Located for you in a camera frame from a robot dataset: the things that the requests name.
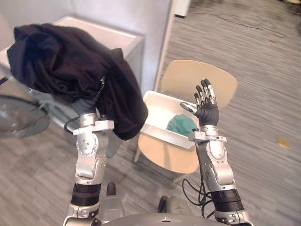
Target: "wooden chair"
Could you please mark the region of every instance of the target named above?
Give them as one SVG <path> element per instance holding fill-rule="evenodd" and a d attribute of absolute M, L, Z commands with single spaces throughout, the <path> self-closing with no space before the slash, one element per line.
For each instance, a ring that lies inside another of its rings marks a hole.
<path fill-rule="evenodd" d="M 196 85 L 205 78 L 210 80 L 214 88 L 219 108 L 226 106 L 234 96 L 237 80 L 218 67 L 198 61 L 173 61 L 163 75 L 161 93 L 194 103 Z M 181 173 L 174 182 L 193 173 L 199 166 L 195 146 L 185 149 L 143 133 L 139 135 L 134 162 L 140 153 L 167 170 Z"/>

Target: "green cloth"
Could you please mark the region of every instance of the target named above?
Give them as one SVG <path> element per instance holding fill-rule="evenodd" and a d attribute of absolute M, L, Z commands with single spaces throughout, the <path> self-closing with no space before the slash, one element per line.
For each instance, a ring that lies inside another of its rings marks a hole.
<path fill-rule="evenodd" d="M 188 136 L 188 134 L 192 133 L 192 129 L 196 127 L 196 124 L 190 117 L 184 114 L 177 114 L 169 121 L 166 129 Z"/>

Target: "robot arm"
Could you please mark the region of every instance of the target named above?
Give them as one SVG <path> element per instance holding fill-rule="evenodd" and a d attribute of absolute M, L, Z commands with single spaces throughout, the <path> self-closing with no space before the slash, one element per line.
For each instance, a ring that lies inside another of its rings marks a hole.
<path fill-rule="evenodd" d="M 78 150 L 76 180 L 63 226 L 101 225 L 95 216 L 100 207 L 99 194 L 107 164 L 109 141 L 104 131 L 113 129 L 114 122 L 97 119 L 95 113 L 83 113 L 79 117 L 80 128 L 73 131 Z"/>
<path fill-rule="evenodd" d="M 189 140 L 196 144 L 203 178 L 215 206 L 215 218 L 228 225 L 253 226 L 227 162 L 227 150 L 224 147 L 227 139 L 219 136 L 216 128 L 219 111 L 214 90 L 207 79 L 202 80 L 201 84 L 204 91 L 197 86 L 198 94 L 195 93 L 197 108 L 185 102 L 181 106 L 199 119 L 201 130 L 193 131 Z"/>

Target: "black cloth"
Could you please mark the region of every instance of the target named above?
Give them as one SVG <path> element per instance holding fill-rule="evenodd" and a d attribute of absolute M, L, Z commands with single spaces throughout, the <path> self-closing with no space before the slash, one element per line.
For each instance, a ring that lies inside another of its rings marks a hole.
<path fill-rule="evenodd" d="M 148 111 L 121 49 L 110 50 L 72 27 L 32 24 L 16 27 L 14 33 L 8 59 L 18 81 L 72 103 L 95 97 L 105 76 L 96 107 L 114 120 L 119 138 L 127 140 L 140 131 Z"/>

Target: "chair seat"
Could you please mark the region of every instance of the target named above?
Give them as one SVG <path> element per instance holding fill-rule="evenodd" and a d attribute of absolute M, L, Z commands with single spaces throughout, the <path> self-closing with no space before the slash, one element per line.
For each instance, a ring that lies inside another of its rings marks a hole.
<path fill-rule="evenodd" d="M 138 148 L 152 162 L 177 173 L 190 174 L 199 166 L 196 148 L 181 148 L 140 133 Z"/>
<path fill-rule="evenodd" d="M 300 0 L 285 0 L 287 3 L 291 3 L 291 4 L 301 4 L 301 1 Z"/>

